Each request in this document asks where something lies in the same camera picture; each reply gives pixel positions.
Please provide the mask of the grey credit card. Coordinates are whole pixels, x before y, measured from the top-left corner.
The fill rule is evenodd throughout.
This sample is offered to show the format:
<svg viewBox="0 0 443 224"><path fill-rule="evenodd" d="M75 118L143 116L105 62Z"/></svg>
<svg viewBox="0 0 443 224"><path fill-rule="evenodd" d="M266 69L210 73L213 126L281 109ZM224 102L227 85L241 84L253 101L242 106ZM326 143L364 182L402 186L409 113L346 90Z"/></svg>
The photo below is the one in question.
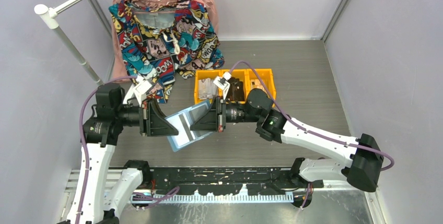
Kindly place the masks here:
<svg viewBox="0 0 443 224"><path fill-rule="evenodd" d="M192 106L189 111L189 116L191 121L193 123L196 122L200 117L206 114L207 110L208 110L208 105L206 103L199 103Z"/></svg>

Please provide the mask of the white magnetic stripe card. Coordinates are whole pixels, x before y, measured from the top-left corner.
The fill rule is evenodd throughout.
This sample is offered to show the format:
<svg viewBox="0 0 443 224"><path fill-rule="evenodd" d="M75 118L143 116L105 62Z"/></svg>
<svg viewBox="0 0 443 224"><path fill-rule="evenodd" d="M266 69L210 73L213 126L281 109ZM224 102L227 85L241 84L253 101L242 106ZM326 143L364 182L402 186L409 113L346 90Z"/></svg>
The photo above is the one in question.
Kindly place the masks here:
<svg viewBox="0 0 443 224"><path fill-rule="evenodd" d="M174 152L204 137L201 132L190 129L190 122L184 113L171 115L167 118L167 121L178 131L178 135L168 137L168 141Z"/></svg>

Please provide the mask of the blue leather card holder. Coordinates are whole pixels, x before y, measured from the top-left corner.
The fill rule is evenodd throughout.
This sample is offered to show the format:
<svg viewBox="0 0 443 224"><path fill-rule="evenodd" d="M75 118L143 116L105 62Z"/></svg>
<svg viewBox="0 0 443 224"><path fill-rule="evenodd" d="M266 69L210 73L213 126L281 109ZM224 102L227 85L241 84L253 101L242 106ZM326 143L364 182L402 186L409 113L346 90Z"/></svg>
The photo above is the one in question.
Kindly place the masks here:
<svg viewBox="0 0 443 224"><path fill-rule="evenodd" d="M209 100L205 100L166 117L166 120L178 130L178 135L167 137L172 151L177 152L213 133L191 130L191 125L209 109L210 105Z"/></svg>

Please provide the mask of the yellow three-compartment bin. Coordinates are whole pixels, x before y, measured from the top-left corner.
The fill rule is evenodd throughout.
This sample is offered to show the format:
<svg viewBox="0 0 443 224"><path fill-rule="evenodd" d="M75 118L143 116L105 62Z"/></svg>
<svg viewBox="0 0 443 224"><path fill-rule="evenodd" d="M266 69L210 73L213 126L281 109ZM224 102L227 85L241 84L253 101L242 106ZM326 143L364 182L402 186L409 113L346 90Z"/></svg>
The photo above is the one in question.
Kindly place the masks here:
<svg viewBox="0 0 443 224"><path fill-rule="evenodd" d="M195 78L194 102L198 104L206 99L212 100L215 96L222 97L223 91L213 81L227 71L226 69L198 70ZM226 97L228 101L238 101L244 104L252 89L264 90L265 87L273 98L276 98L274 75L270 68L257 69L256 72L251 69L235 69L231 74L232 79Z"/></svg>

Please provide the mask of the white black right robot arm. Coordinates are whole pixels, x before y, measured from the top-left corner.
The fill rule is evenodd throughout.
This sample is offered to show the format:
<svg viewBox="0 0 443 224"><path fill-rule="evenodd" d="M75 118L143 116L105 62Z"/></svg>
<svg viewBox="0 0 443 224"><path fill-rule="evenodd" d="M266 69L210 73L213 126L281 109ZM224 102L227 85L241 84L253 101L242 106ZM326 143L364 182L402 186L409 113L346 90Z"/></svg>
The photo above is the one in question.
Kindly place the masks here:
<svg viewBox="0 0 443 224"><path fill-rule="evenodd" d="M290 171L293 186L302 188L319 180L346 181L349 185L375 192L384 157L374 137L344 136L304 124L274 108L261 89L249 92L245 103L224 102L215 97L209 109L190 128L193 131L222 132L226 123L256 123L256 133L270 142L295 145L324 155L324 159L295 159Z"/></svg>

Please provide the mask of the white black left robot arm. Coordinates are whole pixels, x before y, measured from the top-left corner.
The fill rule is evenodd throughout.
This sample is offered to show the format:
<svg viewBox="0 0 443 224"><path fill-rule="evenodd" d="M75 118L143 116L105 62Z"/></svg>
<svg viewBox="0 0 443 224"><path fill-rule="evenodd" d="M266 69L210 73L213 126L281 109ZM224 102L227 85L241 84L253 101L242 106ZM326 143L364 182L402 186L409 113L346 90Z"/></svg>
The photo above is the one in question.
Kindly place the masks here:
<svg viewBox="0 0 443 224"><path fill-rule="evenodd" d="M79 119L81 170L72 206L64 223L119 223L119 217L137 188L151 185L153 176L144 160L129 160L109 193L105 192L110 161L124 127L138 127L145 137L176 136L179 131L166 120L155 100L136 107L125 104L125 91L115 82L101 85L93 115Z"/></svg>

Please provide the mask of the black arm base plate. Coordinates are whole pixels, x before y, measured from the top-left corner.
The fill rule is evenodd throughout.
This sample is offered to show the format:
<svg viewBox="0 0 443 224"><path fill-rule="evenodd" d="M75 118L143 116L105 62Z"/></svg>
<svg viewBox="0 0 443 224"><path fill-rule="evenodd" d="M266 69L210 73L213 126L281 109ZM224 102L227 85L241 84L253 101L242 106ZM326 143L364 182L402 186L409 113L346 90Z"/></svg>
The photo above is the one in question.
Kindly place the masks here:
<svg viewBox="0 0 443 224"><path fill-rule="evenodd" d="M286 167L154 167L138 190L161 194L179 187L178 195L280 195L306 189L308 183Z"/></svg>

